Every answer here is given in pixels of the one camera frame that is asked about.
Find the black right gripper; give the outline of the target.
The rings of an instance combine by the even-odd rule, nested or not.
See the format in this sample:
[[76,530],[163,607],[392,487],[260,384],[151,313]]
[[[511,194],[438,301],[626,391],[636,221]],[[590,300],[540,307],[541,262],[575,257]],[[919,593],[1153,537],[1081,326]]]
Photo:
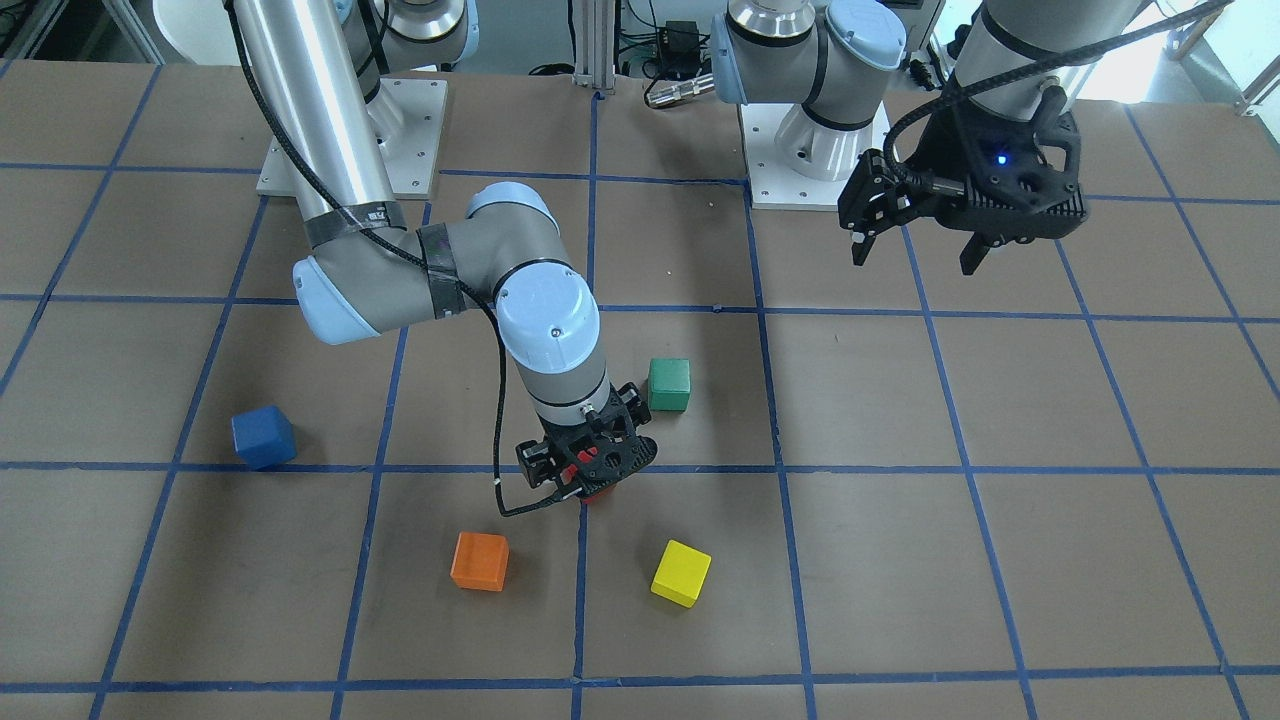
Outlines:
[[602,480],[607,473],[622,480],[653,462],[657,442],[637,432],[650,420],[646,400],[634,383],[612,387],[604,407],[588,411],[584,424],[543,421],[541,441],[516,447],[518,465],[531,488],[550,483],[553,497],[576,497],[575,474],[580,466]]

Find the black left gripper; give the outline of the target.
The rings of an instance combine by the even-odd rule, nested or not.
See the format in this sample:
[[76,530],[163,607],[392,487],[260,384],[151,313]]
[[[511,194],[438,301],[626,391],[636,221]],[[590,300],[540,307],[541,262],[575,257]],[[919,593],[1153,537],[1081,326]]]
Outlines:
[[[1079,169],[1082,137],[1064,95],[1043,95],[1030,119],[1000,117],[966,99],[937,111],[905,165],[956,181],[963,195],[937,199],[943,227],[972,231],[959,255],[974,275],[996,238],[1057,240],[1089,217]],[[916,218],[910,184],[881,150],[863,152],[837,200],[838,223],[851,236],[854,266],[863,266],[879,234]]]

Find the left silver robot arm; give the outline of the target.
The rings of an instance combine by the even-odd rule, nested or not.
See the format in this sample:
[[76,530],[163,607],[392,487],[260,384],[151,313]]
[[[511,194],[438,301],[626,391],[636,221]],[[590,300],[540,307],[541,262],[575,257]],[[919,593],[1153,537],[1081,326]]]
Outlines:
[[[1089,210],[1070,106],[1079,77],[1139,10],[1138,1],[983,1],[934,105],[900,117],[835,173],[852,263],[922,217],[970,233],[965,274],[993,249],[1079,228]],[[878,1],[731,1],[710,40],[719,99],[788,105],[783,150],[808,176],[822,174],[818,142],[872,128],[906,50],[902,20]]]

